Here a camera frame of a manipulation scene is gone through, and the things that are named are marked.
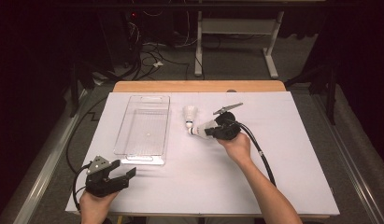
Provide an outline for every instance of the clear plastic container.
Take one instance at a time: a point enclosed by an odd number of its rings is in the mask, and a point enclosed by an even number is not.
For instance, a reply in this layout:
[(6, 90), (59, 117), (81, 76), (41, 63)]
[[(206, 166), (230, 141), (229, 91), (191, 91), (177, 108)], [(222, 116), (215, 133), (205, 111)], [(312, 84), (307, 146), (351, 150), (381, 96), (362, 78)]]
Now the clear plastic container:
[(122, 163), (165, 163), (169, 96), (131, 96), (114, 153)]

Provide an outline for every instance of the black cable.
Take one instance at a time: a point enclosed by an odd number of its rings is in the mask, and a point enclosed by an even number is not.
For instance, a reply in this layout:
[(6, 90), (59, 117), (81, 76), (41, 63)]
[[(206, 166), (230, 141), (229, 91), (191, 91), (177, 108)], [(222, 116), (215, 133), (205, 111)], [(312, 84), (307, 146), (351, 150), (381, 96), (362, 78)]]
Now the black cable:
[(166, 61), (166, 62), (169, 62), (169, 63), (173, 63), (173, 64), (179, 64), (179, 65), (186, 65), (186, 70), (185, 70), (185, 79), (187, 80), (187, 74), (188, 74), (188, 70), (189, 70), (189, 66), (190, 64), (189, 63), (177, 63), (177, 62), (173, 62), (173, 61), (170, 61), (168, 59), (166, 59), (159, 51), (159, 48), (158, 48), (158, 44), (156, 45), (152, 45), (152, 44), (147, 44), (145, 46), (153, 46), (153, 49), (150, 50), (150, 51), (141, 51), (142, 53), (147, 53), (150, 55), (150, 57), (146, 57), (142, 60), (142, 65), (145, 65), (145, 66), (151, 66), (151, 69), (147, 72), (147, 74), (141, 76), (141, 77), (135, 77), (133, 80), (140, 80), (142, 79), (143, 77), (147, 77), (155, 72), (157, 72), (159, 69), (160, 69), (160, 66), (157, 67), (156, 70), (153, 70), (154, 68), (156, 68), (155, 66), (152, 66), (152, 65), (149, 65), (149, 64), (144, 64), (144, 61), (149, 59), (149, 58), (153, 58), (154, 61), (157, 63), (158, 61)]
[(80, 204), (78, 203), (78, 198), (76, 197), (76, 195), (78, 194), (78, 192), (76, 192), (76, 183), (78, 182), (78, 176), (81, 174), (81, 172), (85, 169), (88, 169), (91, 164), (92, 163), (90, 162), (89, 164), (82, 166), (76, 173), (75, 178), (73, 179), (72, 196), (73, 196), (73, 201), (75, 203), (75, 207), (78, 209), (79, 212), (80, 212)]
[(65, 151), (65, 157), (66, 157), (66, 162), (69, 166), (69, 168), (72, 170), (72, 172), (75, 174), (77, 171), (75, 170), (75, 168), (73, 168), (70, 160), (69, 160), (69, 146), (70, 146), (70, 143), (72, 142), (72, 139), (76, 133), (76, 130), (78, 129), (78, 126), (80, 126), (80, 123), (86, 118), (87, 115), (89, 114), (93, 114), (91, 111), (93, 110), (94, 107), (96, 107), (98, 104), (100, 104), (101, 102), (103, 102), (107, 97), (104, 97), (103, 99), (99, 100), (97, 103), (95, 103), (92, 107), (90, 107), (90, 109), (83, 115), (83, 117), (81, 117), (80, 121), (78, 122), (78, 125), (76, 125), (76, 127), (74, 128), (72, 134), (70, 135), (69, 137), (69, 141), (66, 145), (66, 151)]
[(201, 75), (203, 76), (203, 80), (206, 80), (206, 74), (204, 73), (204, 68), (203, 68), (203, 65), (200, 63), (200, 60), (198, 60), (198, 58), (195, 56), (194, 57), (195, 60), (200, 64), (201, 66)]
[(146, 61), (146, 60), (149, 60), (149, 59), (154, 59), (154, 61), (157, 63), (157, 58), (154, 57), (154, 56), (150, 56), (150, 57), (146, 57), (146, 58), (143, 58), (143, 59), (142, 59), (142, 61), (141, 61), (142, 65), (144, 65), (144, 66), (149, 66), (149, 67), (154, 66), (154, 65), (145, 63), (145, 61)]
[(148, 51), (148, 52), (154, 52), (155, 50), (157, 50), (158, 49), (158, 47), (159, 47), (159, 44), (158, 43), (156, 43), (156, 45), (153, 45), (153, 44), (151, 44), (151, 43), (147, 43), (147, 44), (144, 44), (144, 46), (146, 47), (146, 46), (152, 46), (153, 47), (153, 49), (152, 50), (150, 50), (150, 51)]
[(159, 70), (160, 69), (160, 66), (159, 67), (157, 67), (157, 69), (156, 70), (154, 70), (154, 71), (152, 71), (153, 69), (154, 69), (155, 67), (154, 66), (152, 66), (151, 67), (151, 69), (146, 73), (146, 74), (144, 74), (143, 76), (141, 76), (141, 77), (138, 77), (138, 75), (139, 75), (139, 72), (141, 72), (142, 71), (142, 69), (139, 69), (138, 71), (137, 71), (137, 73), (134, 75), (134, 77), (132, 78), (132, 81), (136, 81), (136, 80), (140, 80), (141, 78), (143, 78), (143, 77), (147, 77), (147, 76), (150, 76), (151, 74), (153, 74), (153, 73), (155, 73), (157, 70)]
[(270, 165), (268, 164), (267, 158), (264, 156), (262, 149), (259, 147), (259, 144), (256, 141), (256, 138), (253, 135), (253, 133), (250, 131), (250, 129), (246, 125), (244, 125), (244, 124), (242, 124), (242, 123), (240, 123), (238, 121), (234, 121), (234, 120), (230, 120), (230, 119), (227, 119), (227, 120), (232, 122), (233, 124), (238, 125), (242, 130), (244, 130), (247, 133), (247, 135), (249, 136), (249, 138), (252, 141), (253, 145), (256, 147), (256, 149), (258, 149), (259, 155), (262, 158), (262, 161), (264, 163), (264, 166), (265, 166), (265, 169), (267, 171), (267, 174), (268, 174), (268, 177), (270, 179), (270, 182), (274, 186), (277, 186), (276, 185), (276, 180), (274, 179), (273, 172), (271, 171), (271, 168), (270, 168)]
[(128, 77), (130, 76), (132, 73), (134, 73), (135, 71), (137, 71), (138, 69), (140, 69), (140, 65), (138, 63), (138, 60), (135, 60), (135, 62), (133, 63), (133, 66), (130, 68), (130, 70), (128, 70), (127, 72), (124, 72), (123, 74), (119, 75), (119, 77), (121, 78), (125, 78), (125, 77)]
[(251, 39), (259, 39), (262, 38), (266, 35), (250, 35), (248, 37), (233, 37), (235, 35), (222, 35), (221, 37), (224, 39), (233, 39), (233, 40), (240, 40), (240, 41), (245, 41), (245, 40), (251, 40)]
[(86, 188), (86, 186), (84, 186), (83, 188), (78, 189), (78, 191), (76, 191), (76, 195), (78, 195), (78, 193), (79, 193), (81, 190), (85, 189), (85, 188)]
[(135, 80), (135, 79), (138, 77), (138, 74), (139, 74), (139, 72), (140, 72), (141, 69), (142, 69), (142, 67), (141, 67), (141, 64), (142, 64), (142, 63), (141, 63), (141, 59), (138, 58), (138, 60), (137, 60), (136, 62), (137, 62), (137, 64), (138, 64), (138, 69), (136, 70), (136, 72), (135, 72), (133, 78), (131, 78), (131, 80)]

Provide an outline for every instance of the white sheet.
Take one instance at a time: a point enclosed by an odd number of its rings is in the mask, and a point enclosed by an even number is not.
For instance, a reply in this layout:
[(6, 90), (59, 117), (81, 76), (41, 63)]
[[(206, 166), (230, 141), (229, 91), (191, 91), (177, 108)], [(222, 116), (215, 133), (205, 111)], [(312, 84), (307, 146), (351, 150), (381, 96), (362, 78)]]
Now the white sheet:
[[(214, 119), (222, 106), (244, 103), (231, 112), (254, 133), (273, 171), (277, 187), (300, 215), (338, 215), (339, 211), (289, 92), (144, 92), (109, 94), (84, 164), (100, 155), (109, 161), (131, 95), (169, 95), (171, 119), (164, 166), (137, 165), (136, 176), (110, 212), (165, 215), (259, 215), (245, 177), (215, 139), (187, 134), (182, 107), (196, 105), (194, 125)], [(252, 145), (252, 157), (266, 174)], [(122, 165), (110, 177), (124, 175)], [(81, 174), (77, 189), (84, 186)], [(74, 212), (72, 197), (66, 211)]]

